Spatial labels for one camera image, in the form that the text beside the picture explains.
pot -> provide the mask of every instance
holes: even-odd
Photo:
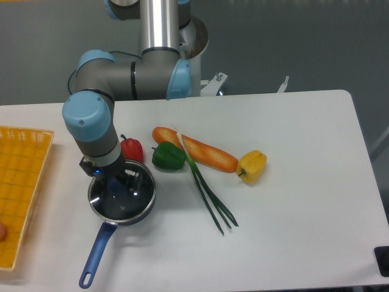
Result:
[[[142,163],[126,160],[125,175],[107,180],[94,177],[88,190],[92,210],[103,222],[81,274],[79,285],[92,285],[104,249],[118,225],[131,225],[145,218],[156,198],[156,182]]]

orange plastic basket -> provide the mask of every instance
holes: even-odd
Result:
[[[12,271],[54,132],[0,126],[0,270]]]

handle hole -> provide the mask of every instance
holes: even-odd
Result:
[[[91,273],[86,273],[84,277],[83,284],[87,285],[89,283],[89,280],[91,279],[92,274]]]

gray wall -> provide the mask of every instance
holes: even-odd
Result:
[[[192,0],[210,42],[202,78],[227,94],[345,89],[367,147],[389,125],[389,1]],[[113,21],[101,0],[0,3],[0,105],[62,102],[89,49],[139,54],[139,21]],[[389,150],[373,164],[389,210]]]

blue pot handle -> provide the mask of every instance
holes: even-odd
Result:
[[[82,289],[88,289],[93,282],[93,278],[95,277],[98,264],[102,259],[105,246],[107,245],[108,240],[111,238],[112,234],[115,232],[117,228],[116,224],[104,222],[98,231],[98,234],[95,239],[95,243],[93,244],[91,253],[89,254],[88,260],[85,264],[85,268],[83,273],[81,274],[81,278],[79,281],[79,285]],[[87,283],[85,282],[86,276],[90,274],[90,278]]]

